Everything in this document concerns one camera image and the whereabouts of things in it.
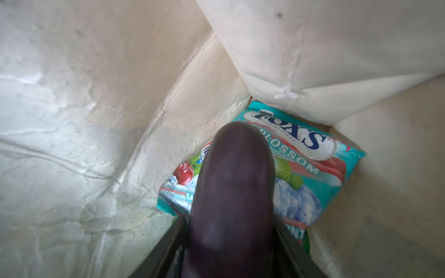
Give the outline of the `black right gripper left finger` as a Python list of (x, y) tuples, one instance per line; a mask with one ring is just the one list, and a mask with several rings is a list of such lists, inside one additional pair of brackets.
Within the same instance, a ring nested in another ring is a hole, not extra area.
[(131, 278), (180, 278), (188, 240), (188, 220), (176, 218)]

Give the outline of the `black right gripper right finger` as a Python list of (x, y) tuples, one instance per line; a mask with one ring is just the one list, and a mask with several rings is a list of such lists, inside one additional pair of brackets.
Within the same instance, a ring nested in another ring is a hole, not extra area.
[(327, 278), (279, 217), (274, 218), (273, 240), (275, 278)]

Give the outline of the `purple eggplant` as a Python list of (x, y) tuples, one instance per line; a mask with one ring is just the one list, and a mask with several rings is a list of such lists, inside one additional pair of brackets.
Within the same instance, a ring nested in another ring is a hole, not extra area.
[(198, 177), (182, 277), (272, 277), (274, 182), (257, 128), (232, 122), (219, 130)]

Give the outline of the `teal candy packet top shelf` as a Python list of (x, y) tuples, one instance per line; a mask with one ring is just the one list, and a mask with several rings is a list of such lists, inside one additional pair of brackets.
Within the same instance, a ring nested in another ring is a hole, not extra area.
[[(232, 122), (248, 123), (264, 136), (275, 167), (273, 221), (279, 217), (303, 243), (307, 228), (337, 195), (364, 153), (258, 101)], [(213, 139), (161, 186), (160, 210), (190, 218), (200, 170)]]

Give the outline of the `white canvas grocery bag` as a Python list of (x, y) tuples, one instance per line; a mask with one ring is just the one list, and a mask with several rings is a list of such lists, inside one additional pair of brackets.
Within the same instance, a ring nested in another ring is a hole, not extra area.
[(129, 276), (252, 99), (366, 153), (308, 229), (328, 276), (445, 275), (443, 1), (2, 1), (1, 276)]

